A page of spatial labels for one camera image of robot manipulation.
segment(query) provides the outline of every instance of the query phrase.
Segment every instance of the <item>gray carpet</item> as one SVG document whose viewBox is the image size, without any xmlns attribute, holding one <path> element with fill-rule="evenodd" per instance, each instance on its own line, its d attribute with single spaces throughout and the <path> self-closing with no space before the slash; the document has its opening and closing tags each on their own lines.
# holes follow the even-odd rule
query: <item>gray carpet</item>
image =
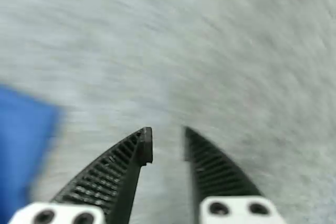
<svg viewBox="0 0 336 224">
<path fill-rule="evenodd" d="M 289 223 L 336 223 L 336 0 L 0 0 L 0 81 L 63 108 L 34 199 L 143 126 L 131 224 L 191 223 L 182 125 Z"/>
</svg>

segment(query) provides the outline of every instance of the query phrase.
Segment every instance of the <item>blue object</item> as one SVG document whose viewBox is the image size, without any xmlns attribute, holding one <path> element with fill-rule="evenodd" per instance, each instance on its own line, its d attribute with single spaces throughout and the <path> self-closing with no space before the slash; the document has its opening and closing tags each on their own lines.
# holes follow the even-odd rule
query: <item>blue object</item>
<svg viewBox="0 0 336 224">
<path fill-rule="evenodd" d="M 29 203 L 58 115 L 57 107 L 0 85 L 0 224 Z"/>
</svg>

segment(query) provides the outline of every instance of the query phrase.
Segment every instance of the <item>black plastic part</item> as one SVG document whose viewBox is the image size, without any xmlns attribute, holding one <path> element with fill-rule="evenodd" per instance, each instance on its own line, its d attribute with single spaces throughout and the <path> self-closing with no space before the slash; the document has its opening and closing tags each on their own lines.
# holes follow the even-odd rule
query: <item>black plastic part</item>
<svg viewBox="0 0 336 224">
<path fill-rule="evenodd" d="M 72 224 L 92 224 L 94 222 L 94 217 L 89 212 L 84 212 L 74 219 Z"/>
<path fill-rule="evenodd" d="M 151 162 L 152 129 L 144 127 L 104 152 L 51 201 L 98 206 L 107 224 L 127 224 L 141 166 Z"/>
<path fill-rule="evenodd" d="M 261 196 L 226 154 L 190 127 L 185 128 L 185 160 L 191 167 L 195 223 L 200 203 L 209 196 Z"/>
<path fill-rule="evenodd" d="M 34 218 L 34 224 L 49 224 L 54 219 L 55 213 L 51 209 L 39 212 Z"/>
</svg>

